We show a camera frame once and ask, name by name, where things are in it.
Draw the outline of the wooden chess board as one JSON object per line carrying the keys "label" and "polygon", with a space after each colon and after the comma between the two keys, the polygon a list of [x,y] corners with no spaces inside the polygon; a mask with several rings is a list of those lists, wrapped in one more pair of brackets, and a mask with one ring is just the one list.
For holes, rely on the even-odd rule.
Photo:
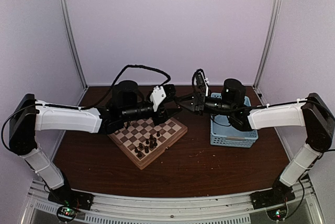
{"label": "wooden chess board", "polygon": [[143,170],[162,153],[183,137],[188,128],[175,118],[155,126],[152,119],[132,121],[109,135],[119,149]]}

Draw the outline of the light blue plastic basket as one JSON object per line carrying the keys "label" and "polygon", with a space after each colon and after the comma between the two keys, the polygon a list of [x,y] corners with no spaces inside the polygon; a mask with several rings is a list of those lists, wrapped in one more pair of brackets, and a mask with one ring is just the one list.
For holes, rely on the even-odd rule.
{"label": "light blue plastic basket", "polygon": [[258,139],[256,130],[239,131],[228,121],[227,116],[211,115],[210,144],[223,147],[250,148]]}

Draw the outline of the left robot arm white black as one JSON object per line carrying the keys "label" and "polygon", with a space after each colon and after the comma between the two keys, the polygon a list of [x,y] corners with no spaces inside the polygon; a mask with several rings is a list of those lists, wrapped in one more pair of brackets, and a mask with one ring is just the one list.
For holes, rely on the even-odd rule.
{"label": "left robot arm white black", "polygon": [[75,192],[66,176],[40,149],[36,131],[73,130],[110,135],[125,123],[150,118],[154,125],[160,125],[181,111],[164,107],[175,99],[176,90],[172,84],[154,87],[149,98],[145,98],[138,84],[130,80],[121,81],[111,91],[112,97],[105,106],[92,108],[48,104],[36,100],[33,94],[26,94],[6,120],[9,124],[6,149],[22,157],[64,205],[75,201]]}

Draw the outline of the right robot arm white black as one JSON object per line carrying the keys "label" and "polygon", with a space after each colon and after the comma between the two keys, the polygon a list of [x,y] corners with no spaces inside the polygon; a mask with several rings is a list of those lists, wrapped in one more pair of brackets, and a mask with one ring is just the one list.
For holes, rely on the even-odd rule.
{"label": "right robot arm white black", "polygon": [[[316,86],[311,88],[298,87],[298,83],[294,82],[292,87],[284,87],[289,82],[280,81],[278,84],[268,84],[261,82],[259,89],[247,86],[247,96],[252,100],[252,105],[259,102],[266,103],[281,103],[287,102],[290,99],[306,97],[310,92],[321,93],[321,97],[326,100],[328,107],[334,111],[334,92],[326,92],[325,89],[319,89]],[[280,127],[276,128],[279,139],[282,142],[283,149],[288,157],[292,158],[300,148],[300,145],[305,140],[306,130],[302,127]],[[312,184],[319,198],[329,197],[334,193],[334,152],[329,152],[315,165],[309,173]]]}

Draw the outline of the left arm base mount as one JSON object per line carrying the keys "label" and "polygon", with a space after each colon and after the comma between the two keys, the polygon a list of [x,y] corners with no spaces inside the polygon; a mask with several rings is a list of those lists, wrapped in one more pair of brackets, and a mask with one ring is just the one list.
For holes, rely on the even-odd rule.
{"label": "left arm base mount", "polygon": [[94,196],[90,193],[83,193],[74,191],[70,199],[61,200],[55,197],[52,193],[48,195],[48,201],[67,206],[73,209],[90,210],[93,203]]}

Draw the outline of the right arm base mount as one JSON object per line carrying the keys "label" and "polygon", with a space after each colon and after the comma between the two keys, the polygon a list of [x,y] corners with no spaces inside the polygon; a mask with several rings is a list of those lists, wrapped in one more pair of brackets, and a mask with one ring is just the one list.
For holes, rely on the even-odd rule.
{"label": "right arm base mount", "polygon": [[269,208],[275,205],[283,205],[287,201],[294,200],[295,194],[289,192],[286,194],[278,193],[274,189],[257,191],[250,195],[253,209]]}

